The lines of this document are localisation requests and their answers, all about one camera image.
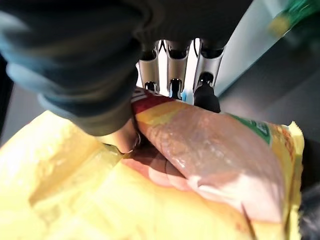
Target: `ham slice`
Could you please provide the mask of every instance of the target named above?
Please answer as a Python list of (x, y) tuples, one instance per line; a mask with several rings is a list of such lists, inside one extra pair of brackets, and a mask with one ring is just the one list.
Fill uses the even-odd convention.
[(284, 179), (268, 144), (230, 115), (180, 104), (165, 123), (138, 121), (142, 133), (204, 198), (280, 223)]

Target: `yellow plastic bag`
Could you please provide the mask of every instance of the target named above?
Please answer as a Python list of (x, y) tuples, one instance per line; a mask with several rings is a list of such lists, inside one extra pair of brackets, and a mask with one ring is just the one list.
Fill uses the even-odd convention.
[[(184, 176), (152, 146), (117, 155), (45, 112), (0, 149), (0, 239), (297, 239), (303, 138), (294, 123), (269, 126), (279, 134), (272, 135), (272, 149), (279, 141), (276, 154), (291, 175), (281, 224), (248, 222), (234, 207), (175, 185)], [(293, 165), (282, 131), (294, 146)]]

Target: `plastic packaging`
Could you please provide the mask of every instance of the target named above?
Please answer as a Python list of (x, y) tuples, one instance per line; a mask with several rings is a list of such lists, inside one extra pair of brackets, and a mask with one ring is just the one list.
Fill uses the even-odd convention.
[[(157, 149), (147, 144), (131, 154), (117, 154), (70, 121), (50, 112), (37, 117), (0, 149), (0, 239), (298, 239), (304, 141), (294, 123), (289, 127), (260, 123), (270, 133), (269, 138), (261, 138), (258, 134), (264, 128), (256, 121), (215, 114), (140, 88), (132, 98), (132, 106), (139, 129)], [(221, 194), (217, 194), (219, 200), (212, 199), (215, 194), (210, 191), (216, 187), (211, 185), (212, 176), (206, 182), (209, 191), (195, 187), (189, 173), (197, 172), (195, 163), (200, 164), (202, 156), (193, 162), (186, 161), (183, 171), (175, 156), (187, 159), (191, 152), (180, 148), (175, 155), (168, 155), (168, 146), (162, 145), (164, 126), (168, 127), (167, 144), (173, 144), (173, 140), (184, 144), (183, 137), (188, 132), (184, 122), (194, 120), (186, 118), (183, 114), (186, 111), (198, 115), (198, 122), (193, 121), (194, 125), (189, 127), (198, 131), (202, 142), (203, 132), (212, 129), (200, 128), (199, 124), (206, 122), (203, 116), (212, 115), (240, 124), (245, 132), (256, 135), (271, 148), (278, 163), (272, 164), (280, 168), (273, 174), (280, 174), (283, 180), (283, 185), (278, 187), (283, 190), (283, 198), (279, 198), (280, 221), (250, 218)], [(184, 126), (185, 132), (172, 131), (176, 123)], [(218, 126), (220, 122), (210, 123)], [(191, 144), (195, 140), (192, 134), (188, 138)], [(223, 138), (220, 143), (219, 139), (213, 143), (223, 144)], [(252, 142), (248, 151), (256, 144)], [(216, 179), (221, 184), (222, 180), (228, 181), (227, 177)]]

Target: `deli meat package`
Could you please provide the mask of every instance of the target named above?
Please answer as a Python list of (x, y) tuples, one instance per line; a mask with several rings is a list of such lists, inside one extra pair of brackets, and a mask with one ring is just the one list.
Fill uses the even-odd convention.
[(45, 112), (0, 149), (0, 239), (295, 240), (304, 139), (137, 88), (121, 155)]

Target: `green object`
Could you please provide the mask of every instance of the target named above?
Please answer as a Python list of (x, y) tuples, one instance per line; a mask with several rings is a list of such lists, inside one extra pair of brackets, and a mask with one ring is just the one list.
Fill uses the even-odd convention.
[(261, 137), (268, 145), (271, 143), (271, 134), (268, 125), (263, 121), (254, 121), (242, 117), (238, 117), (232, 114), (229, 114), (231, 117), (238, 120), (243, 125), (250, 128), (254, 131), (259, 137)]
[(289, 0), (281, 14), (289, 19), (290, 27), (293, 27), (302, 19), (319, 11), (320, 0)]
[(282, 37), (294, 25), (317, 12), (320, 12), (320, 0), (289, 0), (286, 9), (273, 19), (269, 29)]

